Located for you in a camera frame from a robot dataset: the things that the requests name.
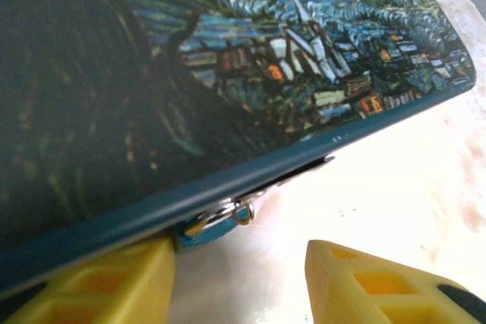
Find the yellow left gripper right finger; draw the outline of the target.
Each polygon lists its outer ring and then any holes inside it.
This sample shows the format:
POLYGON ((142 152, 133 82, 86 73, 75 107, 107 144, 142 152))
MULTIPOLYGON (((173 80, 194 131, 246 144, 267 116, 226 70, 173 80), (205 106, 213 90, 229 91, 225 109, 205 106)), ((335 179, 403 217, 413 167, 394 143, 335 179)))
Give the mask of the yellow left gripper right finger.
POLYGON ((460 284, 330 241, 308 242, 305 278, 314 324, 486 324, 460 284))

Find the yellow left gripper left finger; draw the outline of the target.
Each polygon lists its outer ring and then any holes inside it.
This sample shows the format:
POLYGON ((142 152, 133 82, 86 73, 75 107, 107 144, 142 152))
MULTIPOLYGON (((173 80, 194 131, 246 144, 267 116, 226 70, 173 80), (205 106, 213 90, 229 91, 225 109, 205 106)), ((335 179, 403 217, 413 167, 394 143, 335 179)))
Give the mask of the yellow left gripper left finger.
POLYGON ((168 324, 175 248, 155 238, 0 301, 0 324, 168 324))

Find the starry night tin box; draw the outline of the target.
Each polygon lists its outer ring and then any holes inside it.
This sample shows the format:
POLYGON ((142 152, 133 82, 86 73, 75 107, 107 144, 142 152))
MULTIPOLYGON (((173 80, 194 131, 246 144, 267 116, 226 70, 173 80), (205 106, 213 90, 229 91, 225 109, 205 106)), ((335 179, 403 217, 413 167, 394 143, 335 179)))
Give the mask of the starry night tin box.
POLYGON ((0 300, 474 85, 436 0, 0 0, 0 300))

